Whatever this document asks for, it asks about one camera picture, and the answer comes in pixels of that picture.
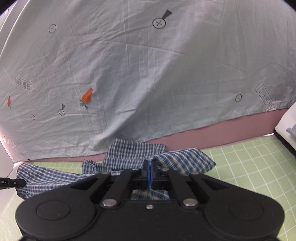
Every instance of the screw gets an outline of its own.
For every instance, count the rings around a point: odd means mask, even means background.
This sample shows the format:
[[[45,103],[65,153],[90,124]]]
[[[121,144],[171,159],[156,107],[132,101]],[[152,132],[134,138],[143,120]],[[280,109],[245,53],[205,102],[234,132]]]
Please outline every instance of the screw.
[[[236,97],[235,97],[235,101],[236,102],[240,102],[242,100],[242,95],[241,94],[238,94]]]
[[[162,29],[165,27],[165,20],[162,18],[155,18],[152,21],[152,26],[155,27],[156,29]]]
[[[49,32],[52,34],[56,31],[57,26],[55,24],[52,24],[49,26]]]
[[[198,204],[198,201],[194,198],[186,198],[183,200],[183,204],[187,207],[194,207]]]
[[[154,206],[153,206],[152,204],[147,204],[147,205],[146,205],[146,208],[147,208],[147,209],[153,209]]]
[[[102,204],[105,207],[114,207],[117,204],[117,202],[115,199],[108,198],[108,199],[103,200]]]

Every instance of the pink wall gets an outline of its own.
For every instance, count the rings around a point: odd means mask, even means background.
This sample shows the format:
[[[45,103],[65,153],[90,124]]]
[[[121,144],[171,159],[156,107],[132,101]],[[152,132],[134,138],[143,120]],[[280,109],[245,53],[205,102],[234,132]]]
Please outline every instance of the pink wall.
[[[275,126],[287,110],[276,110],[226,120],[217,124],[161,137],[148,143],[162,143],[168,150],[198,147],[200,149],[225,145],[273,133]],[[103,160],[105,154],[87,157],[47,158],[38,161],[93,161]]]

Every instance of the metal rivet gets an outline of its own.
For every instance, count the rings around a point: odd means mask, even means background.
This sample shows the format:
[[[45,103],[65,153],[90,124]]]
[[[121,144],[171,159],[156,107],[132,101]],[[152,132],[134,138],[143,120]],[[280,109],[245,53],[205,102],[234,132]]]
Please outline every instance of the metal rivet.
[[[108,199],[105,199],[102,201],[102,204],[105,206],[105,207],[114,207],[117,202],[115,199],[112,199],[112,198],[108,198]]]
[[[193,207],[198,204],[198,201],[194,198],[186,198],[183,200],[183,204],[187,207]]]
[[[147,209],[153,209],[154,206],[153,206],[152,204],[147,204],[147,205],[146,205],[146,208],[147,208]]]

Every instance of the black circular pad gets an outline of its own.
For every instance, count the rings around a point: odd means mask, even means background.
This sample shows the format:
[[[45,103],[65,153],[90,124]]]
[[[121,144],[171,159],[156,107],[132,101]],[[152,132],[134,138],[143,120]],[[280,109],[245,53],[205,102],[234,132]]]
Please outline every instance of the black circular pad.
[[[95,214],[93,203],[83,191],[67,188],[31,197],[20,204],[15,219],[20,230],[31,238],[60,241],[83,232]]]
[[[71,211],[71,206],[60,200],[45,201],[36,208],[39,217],[46,220],[58,220],[66,217]]]
[[[230,213],[242,220],[255,220],[261,217],[263,207],[252,201],[236,201],[229,206]]]
[[[266,238],[279,231],[284,211],[275,200],[244,189],[216,191],[204,215],[218,231],[239,240]]]

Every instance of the plaid cloth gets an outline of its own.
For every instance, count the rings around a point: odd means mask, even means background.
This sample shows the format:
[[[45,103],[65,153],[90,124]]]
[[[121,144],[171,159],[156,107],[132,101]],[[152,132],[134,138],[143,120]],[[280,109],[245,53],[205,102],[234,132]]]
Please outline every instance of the plaid cloth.
[[[17,194],[23,199],[68,185],[99,172],[111,172],[119,175],[124,169],[140,169],[144,160],[154,160],[158,168],[171,168],[183,175],[190,172],[205,173],[216,163],[197,148],[166,152],[162,144],[142,144],[115,139],[110,146],[103,163],[85,160],[82,174],[66,173],[45,167],[22,164],[17,170],[17,178],[23,178],[27,185],[17,188]],[[169,200],[165,190],[134,190],[132,200]]]

